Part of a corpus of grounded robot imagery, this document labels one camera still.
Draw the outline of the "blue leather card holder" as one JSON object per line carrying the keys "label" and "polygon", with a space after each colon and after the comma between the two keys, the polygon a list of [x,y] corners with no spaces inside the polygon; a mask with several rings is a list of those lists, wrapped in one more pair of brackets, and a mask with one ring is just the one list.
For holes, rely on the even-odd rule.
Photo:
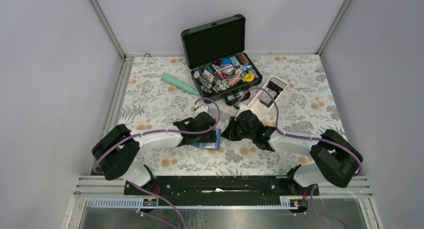
{"label": "blue leather card holder", "polygon": [[215,130],[215,136],[212,137],[212,141],[210,142],[193,142],[191,145],[195,148],[205,151],[218,151],[221,147],[221,133],[222,130],[217,128]]}

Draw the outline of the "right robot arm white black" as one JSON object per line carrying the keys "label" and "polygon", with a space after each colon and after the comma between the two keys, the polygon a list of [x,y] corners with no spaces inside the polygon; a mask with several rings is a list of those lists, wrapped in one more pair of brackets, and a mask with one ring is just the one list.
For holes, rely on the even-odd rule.
{"label": "right robot arm white black", "polygon": [[251,140],[260,150],[287,152],[310,157],[313,163],[291,169],[287,177],[287,190],[301,194],[308,186],[323,182],[346,188],[360,172],[363,157],[335,130],[307,135],[284,132],[276,126],[264,125],[251,111],[232,116],[222,137],[228,141]]}

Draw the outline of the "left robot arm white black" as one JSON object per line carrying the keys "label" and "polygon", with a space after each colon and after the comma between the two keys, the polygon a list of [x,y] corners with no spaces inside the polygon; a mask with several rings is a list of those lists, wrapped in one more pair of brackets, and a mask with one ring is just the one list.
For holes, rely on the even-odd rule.
{"label": "left robot arm white black", "polygon": [[131,131],[124,124],[115,126],[92,149],[92,171],[108,181],[124,179],[144,195],[155,189],[153,174],[146,165],[135,162],[143,151],[176,148],[192,143],[216,142],[216,119],[205,111],[177,121],[169,128]]}

